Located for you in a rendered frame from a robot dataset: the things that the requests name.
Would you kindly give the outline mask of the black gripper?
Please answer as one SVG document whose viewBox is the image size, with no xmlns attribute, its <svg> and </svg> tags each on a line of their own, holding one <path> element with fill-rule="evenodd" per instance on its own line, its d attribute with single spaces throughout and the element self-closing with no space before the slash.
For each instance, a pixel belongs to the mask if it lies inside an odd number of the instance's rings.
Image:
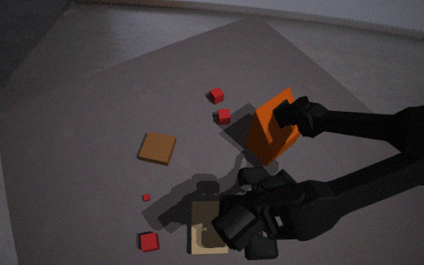
<svg viewBox="0 0 424 265">
<path fill-rule="evenodd" d="M 263 168 L 242 168 L 238 173 L 239 185 L 251 184 L 253 189 L 256 182 L 266 176 L 266 170 Z M 276 259 L 279 255 L 276 240 L 264 237 L 263 231 L 253 238 L 244 250 L 247 260 Z"/>
</svg>

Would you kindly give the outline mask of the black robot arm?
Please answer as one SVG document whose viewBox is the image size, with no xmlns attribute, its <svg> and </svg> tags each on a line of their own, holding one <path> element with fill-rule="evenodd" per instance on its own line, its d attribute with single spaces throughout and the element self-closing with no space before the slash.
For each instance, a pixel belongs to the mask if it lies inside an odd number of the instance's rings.
<svg viewBox="0 0 424 265">
<path fill-rule="evenodd" d="M 297 183 L 281 169 L 258 180 L 248 201 L 247 195 L 222 195 L 219 215 L 211 222 L 232 250 L 242 251 L 261 231 L 270 240 L 314 239 L 352 211 L 424 185 L 424 105 L 395 115 L 341 112 L 305 96 L 291 104 L 285 100 L 272 112 L 281 129 L 297 125 L 302 136 L 330 132 L 384 140 L 401 153 L 327 182 Z"/>
</svg>

